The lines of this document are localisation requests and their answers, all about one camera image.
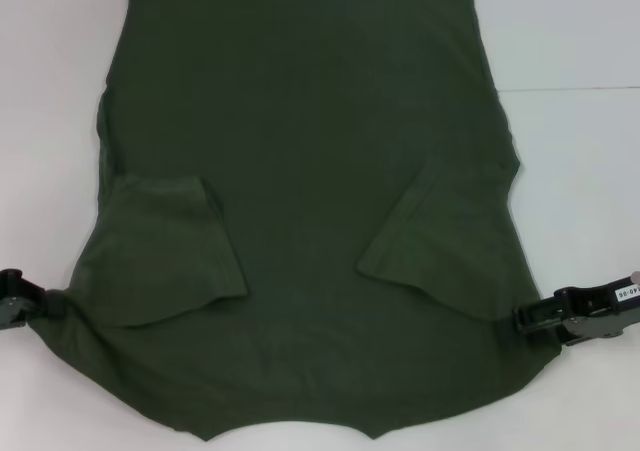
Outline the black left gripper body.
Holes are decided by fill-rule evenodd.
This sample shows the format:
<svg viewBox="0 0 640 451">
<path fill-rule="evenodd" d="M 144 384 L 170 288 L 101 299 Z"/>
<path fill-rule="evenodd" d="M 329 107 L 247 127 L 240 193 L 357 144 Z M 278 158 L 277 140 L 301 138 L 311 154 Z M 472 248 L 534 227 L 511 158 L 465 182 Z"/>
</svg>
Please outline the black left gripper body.
<svg viewBox="0 0 640 451">
<path fill-rule="evenodd" d="M 7 269 L 1 272 L 1 329 L 25 325 L 25 301 L 21 296 L 22 272 Z"/>
</svg>

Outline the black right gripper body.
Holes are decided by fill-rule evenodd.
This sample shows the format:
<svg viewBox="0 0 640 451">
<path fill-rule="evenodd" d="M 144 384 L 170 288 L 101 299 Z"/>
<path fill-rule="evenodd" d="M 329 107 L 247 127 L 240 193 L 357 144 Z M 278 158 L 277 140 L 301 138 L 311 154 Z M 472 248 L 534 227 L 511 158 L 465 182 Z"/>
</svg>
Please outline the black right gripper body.
<svg viewBox="0 0 640 451">
<path fill-rule="evenodd" d="M 611 283 L 555 292 L 562 312 L 557 335 L 563 345 L 619 337 L 639 323 L 639 272 Z"/>
</svg>

